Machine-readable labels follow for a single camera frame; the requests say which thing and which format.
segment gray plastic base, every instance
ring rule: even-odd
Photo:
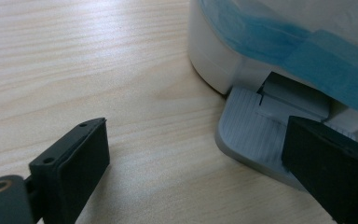
[[[216,144],[229,157],[289,186],[305,190],[282,165],[286,125],[260,113],[261,100],[262,95],[256,92],[234,87],[218,124]]]

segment blue tape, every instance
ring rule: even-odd
[[[199,0],[217,36],[247,57],[281,66],[358,110],[358,47],[326,31],[247,15],[231,1]]]

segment wooden table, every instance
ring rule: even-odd
[[[0,175],[105,117],[111,165],[77,223],[334,223],[217,148],[225,99],[188,59],[188,6],[0,2]]]

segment white device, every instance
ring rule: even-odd
[[[200,7],[201,2],[209,3],[190,1],[188,54],[208,84],[222,94],[230,93],[217,128],[217,145],[234,159],[301,189],[281,162],[288,116],[322,121],[358,141],[358,110],[337,100],[326,104],[326,98],[314,91],[315,87],[307,80],[278,65],[238,53],[216,34]],[[284,78],[269,77],[271,72]]]

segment textured gray surface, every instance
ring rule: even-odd
[[[234,87],[218,124],[216,144],[229,157],[287,185],[304,189],[282,166],[286,126],[273,117],[260,113],[261,99],[262,96],[256,92]],[[353,137],[350,133],[326,125]]]

